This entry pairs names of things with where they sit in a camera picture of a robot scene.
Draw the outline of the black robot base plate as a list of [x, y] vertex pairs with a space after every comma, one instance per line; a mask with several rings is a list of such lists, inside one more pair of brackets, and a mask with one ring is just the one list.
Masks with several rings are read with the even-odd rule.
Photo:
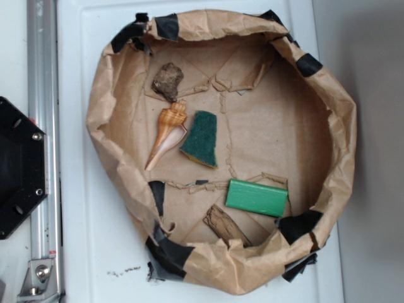
[[1, 97], [1, 239], [47, 196], [46, 134]]

